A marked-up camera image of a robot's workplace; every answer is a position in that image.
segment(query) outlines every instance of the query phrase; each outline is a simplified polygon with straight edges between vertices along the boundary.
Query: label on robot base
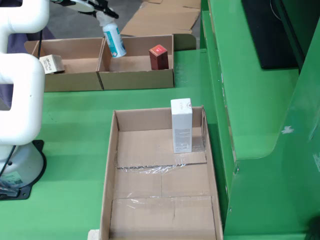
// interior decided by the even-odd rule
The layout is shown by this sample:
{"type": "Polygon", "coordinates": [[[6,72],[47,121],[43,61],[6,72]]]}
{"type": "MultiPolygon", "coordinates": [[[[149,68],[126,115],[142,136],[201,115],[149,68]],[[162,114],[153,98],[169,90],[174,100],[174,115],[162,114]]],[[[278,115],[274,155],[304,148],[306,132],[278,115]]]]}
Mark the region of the label on robot base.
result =
{"type": "Polygon", "coordinates": [[[7,187],[15,187],[22,184],[21,176],[17,171],[13,171],[7,174],[3,174],[0,177],[0,182],[2,182],[7,187]]]}

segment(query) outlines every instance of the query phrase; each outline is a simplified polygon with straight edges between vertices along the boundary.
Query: open cardboard box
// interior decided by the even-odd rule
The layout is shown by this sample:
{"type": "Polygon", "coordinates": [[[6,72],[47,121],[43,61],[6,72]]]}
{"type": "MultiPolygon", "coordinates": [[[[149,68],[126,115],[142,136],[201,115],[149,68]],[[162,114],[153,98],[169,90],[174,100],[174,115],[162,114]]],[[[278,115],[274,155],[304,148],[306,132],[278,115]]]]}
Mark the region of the open cardboard box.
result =
{"type": "Polygon", "coordinates": [[[122,38],[126,55],[111,56],[106,42],[102,49],[98,74],[104,90],[173,88],[174,37],[145,36],[122,38]],[[162,45],[168,51],[169,69],[152,70],[149,49],[162,45]]]}
{"type": "Polygon", "coordinates": [[[113,113],[99,239],[223,239],[206,114],[192,109],[191,153],[173,152],[170,108],[113,113]]]}
{"type": "MultiPolygon", "coordinates": [[[[104,38],[43,40],[40,56],[59,55],[65,66],[65,72],[45,76],[45,92],[173,88],[173,52],[196,49],[190,34],[124,37],[123,43],[126,56],[111,58],[104,38]],[[151,70],[149,49],[158,44],[168,50],[170,69],[151,70]]],[[[39,41],[24,46],[38,56],[39,41]]]]}
{"type": "MultiPolygon", "coordinates": [[[[65,71],[45,76],[45,92],[98,91],[103,87],[97,71],[104,43],[98,38],[43,40],[40,57],[59,55],[65,71]]],[[[25,49],[38,56],[39,41],[25,43],[25,49]]]]}

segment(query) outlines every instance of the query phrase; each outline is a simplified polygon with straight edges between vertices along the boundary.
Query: small red box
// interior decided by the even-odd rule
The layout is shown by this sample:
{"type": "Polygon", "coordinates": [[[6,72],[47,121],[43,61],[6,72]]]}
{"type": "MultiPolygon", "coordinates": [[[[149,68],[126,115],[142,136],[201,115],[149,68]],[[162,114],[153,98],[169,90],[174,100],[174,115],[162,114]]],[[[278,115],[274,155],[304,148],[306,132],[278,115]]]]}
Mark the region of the small red box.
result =
{"type": "Polygon", "coordinates": [[[149,50],[151,69],[169,69],[168,51],[160,44],[149,50]]]}

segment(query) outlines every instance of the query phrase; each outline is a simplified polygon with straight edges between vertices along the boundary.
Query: white box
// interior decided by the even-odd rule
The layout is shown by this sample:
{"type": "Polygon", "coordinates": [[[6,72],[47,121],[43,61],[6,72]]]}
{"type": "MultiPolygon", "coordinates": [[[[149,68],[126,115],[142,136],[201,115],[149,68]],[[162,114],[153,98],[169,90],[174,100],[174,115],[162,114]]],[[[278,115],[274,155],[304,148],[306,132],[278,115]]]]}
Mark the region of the white box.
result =
{"type": "Polygon", "coordinates": [[[192,152],[192,105],[190,98],[171,100],[173,151],[192,152]]]}
{"type": "Polygon", "coordinates": [[[48,56],[42,56],[39,60],[44,68],[45,74],[62,72],[65,70],[65,66],[62,63],[61,56],[51,54],[48,56]]]}

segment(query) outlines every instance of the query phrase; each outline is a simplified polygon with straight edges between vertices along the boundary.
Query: white spray bottle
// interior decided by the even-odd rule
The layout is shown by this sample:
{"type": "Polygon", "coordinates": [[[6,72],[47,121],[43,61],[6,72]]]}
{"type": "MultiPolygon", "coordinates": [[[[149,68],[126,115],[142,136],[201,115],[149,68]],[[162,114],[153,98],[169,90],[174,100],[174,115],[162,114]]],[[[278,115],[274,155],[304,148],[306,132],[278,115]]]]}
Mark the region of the white spray bottle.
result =
{"type": "Polygon", "coordinates": [[[120,58],[126,55],[124,43],[115,19],[104,14],[102,11],[96,13],[96,19],[100,22],[106,42],[108,43],[113,58],[120,58]]]}

